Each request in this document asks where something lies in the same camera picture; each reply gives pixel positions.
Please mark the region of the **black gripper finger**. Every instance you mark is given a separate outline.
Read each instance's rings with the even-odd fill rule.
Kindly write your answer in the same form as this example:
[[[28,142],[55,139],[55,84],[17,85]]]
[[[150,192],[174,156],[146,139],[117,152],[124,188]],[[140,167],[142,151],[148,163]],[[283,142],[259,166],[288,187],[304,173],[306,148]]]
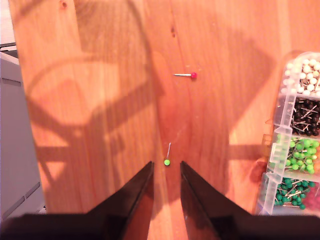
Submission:
[[[180,200],[189,238],[244,238],[250,214],[211,186],[185,161],[180,163]]]
[[[104,235],[147,235],[153,206],[154,163],[150,161],[87,215],[102,221]]]

